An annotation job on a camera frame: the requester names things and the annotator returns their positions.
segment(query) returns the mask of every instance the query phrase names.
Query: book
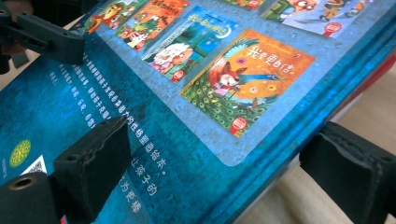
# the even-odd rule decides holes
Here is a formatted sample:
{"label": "book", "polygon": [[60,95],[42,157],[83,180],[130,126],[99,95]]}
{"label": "book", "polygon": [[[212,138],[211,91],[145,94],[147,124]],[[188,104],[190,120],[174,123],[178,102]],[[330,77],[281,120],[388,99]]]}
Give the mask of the book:
{"label": "book", "polygon": [[[363,10],[360,22],[343,32],[341,47],[335,38],[263,20],[259,10],[240,13],[245,10],[224,1],[190,2],[180,18],[199,6],[238,27],[177,84],[103,24],[91,34],[81,32],[82,64],[40,56],[0,91],[0,184],[26,170],[45,167],[52,174],[54,159],[92,127],[125,116],[133,159],[94,223],[234,222],[396,47],[393,0]],[[72,32],[79,33],[104,5]],[[235,137],[180,92],[246,29],[316,59]]]}
{"label": "book", "polygon": [[261,6],[265,0],[223,0],[233,5],[238,5],[240,7],[245,7],[248,9],[257,9]]}
{"label": "book", "polygon": [[248,29],[181,95],[240,137],[314,60],[311,55]]}
{"label": "book", "polygon": [[111,29],[117,29],[125,20],[133,15],[148,0],[109,0],[103,8],[93,13],[85,21],[84,31],[93,33],[102,23]]}
{"label": "book", "polygon": [[202,7],[195,7],[143,55],[142,59],[173,82],[187,76],[236,27]]}
{"label": "book", "polygon": [[262,17],[336,38],[372,2],[372,0],[276,0]]}
{"label": "book", "polygon": [[150,0],[115,33],[128,46],[141,50],[190,3],[186,0]]}

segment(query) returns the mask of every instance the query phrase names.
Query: colorful illustration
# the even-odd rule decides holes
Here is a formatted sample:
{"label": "colorful illustration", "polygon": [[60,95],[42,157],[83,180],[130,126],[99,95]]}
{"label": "colorful illustration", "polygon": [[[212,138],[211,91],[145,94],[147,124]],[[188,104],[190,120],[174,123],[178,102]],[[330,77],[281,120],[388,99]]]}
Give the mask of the colorful illustration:
{"label": "colorful illustration", "polygon": [[374,0],[278,0],[262,17],[337,37]]}
{"label": "colorful illustration", "polygon": [[314,60],[248,29],[181,95],[240,137]]}
{"label": "colorful illustration", "polygon": [[84,23],[85,33],[93,33],[101,23],[111,29],[117,29],[148,0],[110,0],[103,10],[92,15]]}
{"label": "colorful illustration", "polygon": [[139,51],[189,5],[185,0],[151,0],[121,26],[116,36]]}
{"label": "colorful illustration", "polygon": [[148,49],[142,59],[173,82],[179,82],[235,26],[233,21],[195,7],[175,30]]}
{"label": "colorful illustration", "polygon": [[256,9],[261,6],[265,0],[224,0],[233,5],[238,5],[240,7],[246,7],[248,9]]}

